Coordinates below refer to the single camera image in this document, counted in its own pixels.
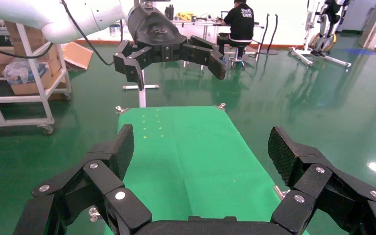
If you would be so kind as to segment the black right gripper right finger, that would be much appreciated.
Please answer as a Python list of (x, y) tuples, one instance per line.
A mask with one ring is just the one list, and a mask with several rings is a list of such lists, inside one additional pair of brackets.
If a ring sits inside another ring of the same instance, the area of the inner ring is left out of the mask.
[(376, 235), (376, 188), (336, 168), (317, 148), (275, 126), (268, 155), (289, 192), (271, 222), (301, 235), (315, 212), (327, 213), (350, 235)]

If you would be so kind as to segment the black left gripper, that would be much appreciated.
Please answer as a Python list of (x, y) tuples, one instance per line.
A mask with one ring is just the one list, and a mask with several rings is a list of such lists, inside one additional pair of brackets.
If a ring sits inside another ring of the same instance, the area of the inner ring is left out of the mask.
[(128, 29), (136, 45), (122, 41), (113, 55), (115, 70), (128, 82), (144, 89), (142, 70), (153, 62), (184, 60), (206, 66), (218, 79), (226, 75), (226, 65), (219, 46), (191, 36), (187, 39), (157, 8), (138, 6), (128, 15)]

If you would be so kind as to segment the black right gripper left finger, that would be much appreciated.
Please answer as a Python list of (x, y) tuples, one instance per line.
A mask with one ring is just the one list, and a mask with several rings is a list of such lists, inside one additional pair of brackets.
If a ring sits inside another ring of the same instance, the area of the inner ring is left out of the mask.
[(94, 145), (78, 165), (37, 185), (14, 234), (64, 235), (89, 207), (95, 207), (114, 234), (136, 234), (152, 221), (152, 214), (123, 181), (134, 148), (133, 127), (125, 124), (112, 141)]

